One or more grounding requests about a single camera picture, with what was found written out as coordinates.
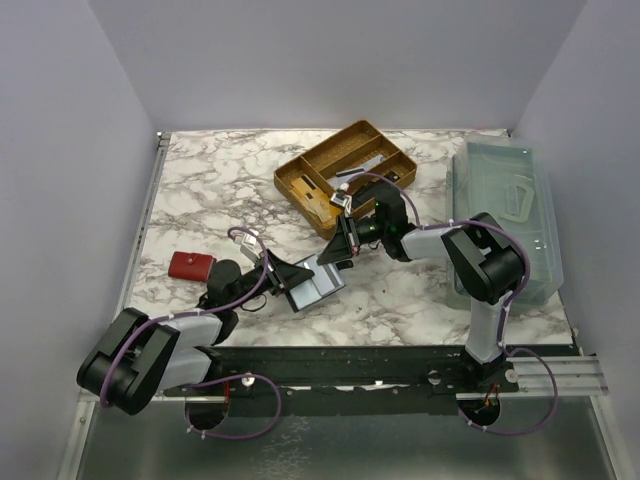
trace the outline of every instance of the metal frame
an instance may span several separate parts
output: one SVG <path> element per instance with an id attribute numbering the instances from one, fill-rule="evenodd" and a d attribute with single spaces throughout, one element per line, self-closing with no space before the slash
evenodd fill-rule
<path id="1" fill-rule="evenodd" d="M 144 245 L 146 231 L 149 224 L 149 218 L 153 210 L 153 204 L 158 190 L 162 169 L 166 159 L 170 133 L 159 133 L 158 151 L 156 154 L 155 165 L 147 196 L 145 199 L 144 210 L 142 212 L 138 225 L 137 236 L 134 246 L 129 257 L 127 271 L 123 283 L 120 296 L 116 305 L 116 312 L 120 312 L 129 302 L 132 294 L 132 286 L 135 281 L 135 275 L 140 263 L 140 254 Z M 538 353 L 546 346 L 540 346 Z M 604 381 L 604 376 L 600 365 L 595 357 L 550 357 L 545 356 L 545 361 L 550 363 L 552 371 L 556 376 L 561 396 L 589 396 L 593 404 L 595 416 L 603 436 L 603 443 L 614 473 L 621 480 L 633 480 L 635 474 L 631 460 L 624 444 L 624 440 L 620 434 L 611 402 L 607 397 L 608 388 Z M 533 358 L 513 358 L 510 361 L 514 365 L 518 383 L 520 385 L 519 392 L 501 394 L 501 397 L 526 398 L 526 397 L 542 397 L 552 394 L 550 382 L 546 378 L 546 371 Z M 390 385 L 375 385 L 376 387 L 391 387 Z M 306 389 L 307 387 L 288 387 L 290 390 Z M 457 399 L 477 398 L 477 394 L 458 394 Z M 204 402 L 204 403 L 221 403 L 224 401 L 220 396 L 165 396 L 156 395 L 152 402 Z M 58 480 L 74 480 L 80 470 L 82 455 L 87 441 L 91 419 L 94 413 L 95 404 L 98 398 L 86 391 L 81 391 L 78 398 L 78 406 L 74 418 L 71 434 L 67 448 L 65 450 L 62 464 L 58 473 Z"/>

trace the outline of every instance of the gray floor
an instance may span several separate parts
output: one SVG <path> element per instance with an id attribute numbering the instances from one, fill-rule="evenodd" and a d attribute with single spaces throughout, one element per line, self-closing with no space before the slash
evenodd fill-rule
<path id="1" fill-rule="evenodd" d="M 510 400 L 496 426 L 521 428 L 546 412 L 548 399 Z M 613 479 L 588 398 L 564 398 L 551 425 L 502 438 L 459 417 L 393 415 L 286 417 L 248 442 L 202 441 L 186 434 L 183 405 L 154 403 L 136 417 L 94 416 L 81 474 L 87 480 L 413 480 Z M 229 433 L 264 419 L 230 419 Z"/>

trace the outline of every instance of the red wallet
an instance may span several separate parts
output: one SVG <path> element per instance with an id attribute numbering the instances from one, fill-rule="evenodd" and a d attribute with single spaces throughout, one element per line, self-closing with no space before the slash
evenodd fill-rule
<path id="1" fill-rule="evenodd" d="M 169 276 L 183 280 L 207 283 L 209 270 L 216 263 L 211 255 L 202 253 L 173 252 L 169 264 Z"/>

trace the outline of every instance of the white marble surface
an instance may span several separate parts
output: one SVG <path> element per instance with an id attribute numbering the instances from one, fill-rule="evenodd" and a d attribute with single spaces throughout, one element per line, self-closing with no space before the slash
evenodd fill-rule
<path id="1" fill-rule="evenodd" d="M 226 237 L 229 227 L 260 232 L 267 246 L 294 262 L 319 253 L 325 241 L 276 190 L 274 170 L 318 144 L 332 130 L 180 132 L 172 135 L 144 241 L 131 306 L 150 315 L 191 309 L 204 284 L 167 276 L 175 250 L 210 253 L 251 268 Z M 407 189 L 422 222 L 445 218 L 445 174 L 469 131 L 385 132 L 418 164 Z M 493 135 L 503 131 L 485 132 Z M 269 296 L 258 313 L 239 311 L 240 324 L 224 343 L 235 346 L 354 346 L 462 344 L 469 312 L 445 305 L 443 260 L 400 263 L 381 251 L 355 259 L 343 272 L 347 287 L 294 314 Z M 558 296 L 542 310 L 511 318 L 508 343 L 566 344 L 569 325 Z"/>

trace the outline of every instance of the wooden tray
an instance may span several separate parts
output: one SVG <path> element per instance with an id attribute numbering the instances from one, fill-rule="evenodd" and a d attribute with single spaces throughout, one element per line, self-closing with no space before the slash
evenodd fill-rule
<path id="1" fill-rule="evenodd" d="M 284 164 L 275 171 L 273 180 L 278 190 L 304 215 L 318 235 L 329 240 L 335 228 L 335 217 L 330 221 L 322 222 L 316 214 L 305 207 L 295 193 L 291 182 L 306 175 L 320 190 L 314 201 L 328 203 L 334 193 L 333 187 L 327 183 L 328 179 L 334 177 L 336 172 L 357 167 L 380 154 L 384 155 L 385 159 L 372 168 L 371 172 L 380 175 L 395 172 L 399 177 L 396 185 L 402 188 L 408 187 L 415 180 L 418 168 L 416 163 L 366 120 L 360 120 L 339 131 L 308 152 Z M 374 181 L 371 177 L 359 178 L 351 183 L 350 191 L 357 190 L 371 181 Z M 355 209 L 354 217 L 360 218 L 371 212 L 374 203 L 371 199 Z"/>

